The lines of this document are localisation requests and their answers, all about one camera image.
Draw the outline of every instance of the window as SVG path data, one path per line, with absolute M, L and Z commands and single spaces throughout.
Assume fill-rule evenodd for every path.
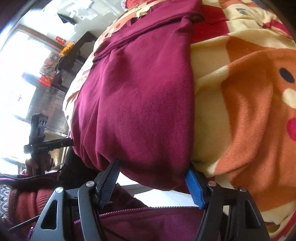
M 24 163 L 30 157 L 23 153 L 23 146 L 29 142 L 30 124 L 14 116 L 26 118 L 36 87 L 26 82 L 22 74 L 41 77 L 39 70 L 50 53 L 43 43 L 19 31 L 0 52 L 0 158 Z M 1 163 L 3 160 L 1 173 L 17 174 L 16 165 Z

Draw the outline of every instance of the person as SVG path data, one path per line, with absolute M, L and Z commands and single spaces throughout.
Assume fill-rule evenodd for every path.
M 42 152 L 40 154 L 41 168 L 50 171 L 54 167 L 54 159 L 49 152 Z M 32 158 L 25 161 L 26 168 L 21 172 L 23 175 L 33 176 L 33 169 L 38 169 L 39 165 Z

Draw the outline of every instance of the maroon jacket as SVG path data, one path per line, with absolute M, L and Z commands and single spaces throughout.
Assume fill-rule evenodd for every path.
M 131 19 L 95 53 L 71 131 L 85 164 L 162 190 L 184 183 L 194 127 L 192 23 L 201 0 L 167 0 Z

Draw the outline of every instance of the red cheek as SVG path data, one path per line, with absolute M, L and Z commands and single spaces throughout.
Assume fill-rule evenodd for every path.
M 287 131 L 288 131 L 289 137 L 293 141 L 296 141 L 296 118 L 292 118 L 291 120 L 288 121 Z

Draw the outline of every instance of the metal screw head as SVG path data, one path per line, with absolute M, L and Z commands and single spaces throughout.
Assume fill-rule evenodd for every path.
M 86 183 L 86 186 L 87 187 L 92 187 L 94 185 L 94 181 L 88 181 L 87 183 Z
M 247 188 L 244 187 L 244 186 L 239 187 L 239 189 L 240 189 L 242 192 L 246 192 L 246 191 L 247 191 Z
M 61 193 L 63 190 L 64 190 L 64 189 L 63 189 L 62 187 L 58 187 L 58 188 L 56 188 L 56 192 L 57 192 L 57 193 Z
M 209 181 L 208 184 L 211 187 L 215 187 L 217 185 L 217 183 L 215 181 Z

